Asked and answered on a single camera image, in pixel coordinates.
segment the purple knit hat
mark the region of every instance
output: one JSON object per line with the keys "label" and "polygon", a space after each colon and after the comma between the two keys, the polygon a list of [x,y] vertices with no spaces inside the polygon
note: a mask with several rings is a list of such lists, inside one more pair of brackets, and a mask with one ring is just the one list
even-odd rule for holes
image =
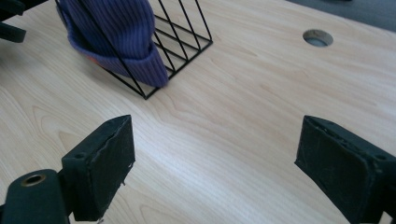
{"label": "purple knit hat", "polygon": [[[147,0],[84,0],[108,40],[137,81],[153,87],[168,82],[151,37],[154,13]],[[78,0],[61,0],[68,39],[74,49],[114,73],[129,77],[116,53]]]}

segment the wood grain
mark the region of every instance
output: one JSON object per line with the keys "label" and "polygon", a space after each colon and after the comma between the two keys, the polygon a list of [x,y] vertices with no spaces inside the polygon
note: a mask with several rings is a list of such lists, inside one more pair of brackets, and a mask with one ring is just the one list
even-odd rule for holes
{"label": "wood grain", "polygon": [[[0,40],[0,200],[131,114],[136,163],[104,223],[347,223],[293,164],[302,119],[396,155],[396,34],[285,1],[200,4],[215,44],[148,101],[70,47],[52,1],[8,20],[28,33]],[[306,44],[312,28],[333,44]]]}

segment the wire basket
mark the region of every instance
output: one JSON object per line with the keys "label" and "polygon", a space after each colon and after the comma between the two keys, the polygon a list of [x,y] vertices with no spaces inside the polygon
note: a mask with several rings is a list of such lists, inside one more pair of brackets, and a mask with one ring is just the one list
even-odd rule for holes
{"label": "wire basket", "polygon": [[[59,0],[55,0],[55,2],[58,8],[61,8]],[[115,50],[99,24],[94,20],[90,10],[84,5],[82,0],[78,0],[78,2],[91,18],[96,28],[101,31],[102,36],[112,48],[129,76],[125,77],[105,68],[103,69],[147,100],[160,88],[150,87],[136,81],[133,73]],[[152,39],[160,52],[168,78],[171,80],[187,64],[212,45],[212,36],[198,0],[169,0],[166,1],[166,4],[162,0],[158,0],[151,1],[150,4],[155,14],[155,32]],[[172,5],[172,7],[169,7],[171,10],[167,10],[167,5]]]}

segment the screw hole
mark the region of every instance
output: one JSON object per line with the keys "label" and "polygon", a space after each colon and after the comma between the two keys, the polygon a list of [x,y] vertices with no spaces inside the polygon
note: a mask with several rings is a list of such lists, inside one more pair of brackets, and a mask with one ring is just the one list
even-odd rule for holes
{"label": "screw hole", "polygon": [[78,153],[76,156],[75,156],[75,158],[76,159],[82,159],[82,158],[84,158],[85,157],[85,153]]}
{"label": "screw hole", "polygon": [[324,48],[332,44],[332,36],[321,30],[308,30],[303,34],[306,43],[315,47]]}
{"label": "screw hole", "polygon": [[27,178],[25,178],[21,185],[24,187],[32,187],[34,185],[37,185],[41,182],[43,182],[46,179],[45,175],[31,175]]}
{"label": "screw hole", "polygon": [[321,179],[319,179],[318,182],[319,182],[319,185],[321,186],[322,190],[327,191],[327,186],[324,184],[324,182]]}
{"label": "screw hole", "polygon": [[385,161],[385,160],[387,159],[387,157],[382,156],[382,155],[376,155],[375,157],[376,157],[378,160],[380,160],[380,161]]}

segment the metal wire frame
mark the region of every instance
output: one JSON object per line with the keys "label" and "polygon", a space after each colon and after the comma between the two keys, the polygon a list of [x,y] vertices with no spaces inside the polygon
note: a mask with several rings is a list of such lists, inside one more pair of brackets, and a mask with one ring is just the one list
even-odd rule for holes
{"label": "metal wire frame", "polygon": [[[187,21],[187,23],[189,25],[189,28],[185,28],[185,27],[183,27],[181,25],[178,25],[178,24],[175,24],[174,22],[172,22],[170,17],[169,17],[169,15],[168,15],[168,13],[167,13],[167,11],[166,11],[166,9],[165,9],[163,1],[162,0],[158,0],[158,1],[159,1],[160,5],[161,5],[161,8],[162,8],[163,13],[165,15],[165,18],[157,16],[157,15],[155,15],[155,18],[158,21],[162,21],[162,22],[168,24],[171,27],[171,29],[172,29],[172,33],[166,32],[165,30],[162,30],[162,29],[156,27],[155,28],[155,33],[154,33],[154,37],[155,37],[154,43],[157,46],[158,50],[162,50],[163,51],[163,55],[164,55],[163,61],[164,62],[169,62],[169,64],[170,64],[170,67],[166,65],[165,68],[166,68],[166,70],[168,72],[170,72],[170,75],[169,75],[168,78],[169,78],[169,80],[171,80],[184,67],[186,67],[190,62],[192,62],[196,57],[198,57],[204,50],[209,48],[213,44],[213,40],[212,40],[212,35],[210,34],[209,28],[207,26],[204,14],[203,14],[203,12],[201,10],[201,7],[200,7],[200,5],[198,3],[198,0],[195,0],[195,5],[197,6],[197,9],[199,11],[200,17],[202,19],[202,23],[205,26],[205,29],[206,29],[206,34],[205,35],[207,35],[207,37],[205,37],[203,35],[198,35],[198,34],[195,33],[195,31],[194,31],[194,29],[192,27],[191,20],[190,20],[190,18],[188,16],[188,13],[186,11],[186,8],[184,7],[184,5],[182,3],[182,0],[178,0],[178,2],[179,2],[179,5],[180,5],[180,7],[181,7],[181,9],[183,11],[184,17],[185,17],[185,19],[186,19],[186,21]],[[55,0],[55,2],[56,2],[58,8],[61,11],[61,13],[60,13],[61,16],[63,17],[64,14],[62,13],[62,8],[60,6],[59,0]],[[113,76],[118,81],[120,81],[125,86],[127,86],[129,89],[131,89],[132,91],[136,92],[137,94],[142,96],[145,100],[147,100],[150,96],[152,96],[160,88],[156,87],[156,88],[153,88],[152,90],[150,90],[148,92],[144,92],[143,91],[142,87],[139,85],[139,83],[134,78],[134,75],[132,74],[132,72],[127,67],[125,61],[121,58],[120,54],[116,51],[116,49],[112,45],[111,41],[108,39],[108,37],[106,36],[104,31],[100,27],[98,22],[95,20],[95,18],[93,17],[93,15],[89,11],[89,9],[85,6],[85,4],[83,3],[82,0],[78,0],[78,2],[81,4],[81,7],[83,8],[83,10],[90,17],[90,19],[92,20],[93,24],[99,30],[99,32],[101,33],[102,37],[105,39],[107,44],[111,47],[111,49],[113,50],[114,54],[120,60],[120,63],[122,64],[124,69],[127,71],[129,78],[135,84],[135,87],[133,85],[131,85],[131,83],[129,83],[125,79],[121,78],[121,75],[115,74],[112,71],[107,70],[107,69],[105,69],[103,67],[102,68],[104,70],[106,70],[111,76]],[[188,43],[186,41],[181,40],[180,37],[179,37],[178,32],[184,32],[186,34],[192,35],[193,39],[195,41],[196,47],[193,45],[193,43]],[[177,42],[183,53],[180,55],[179,53],[176,53],[174,50],[166,48],[164,46],[162,40],[160,39],[160,35],[165,36],[165,37]],[[193,55],[189,57],[188,53],[186,52],[186,49],[192,50],[194,52]],[[183,64],[181,66],[176,67],[175,66],[175,62],[174,62],[174,60],[171,59],[170,55],[175,57],[175,58],[177,58],[178,60],[182,61]]]}

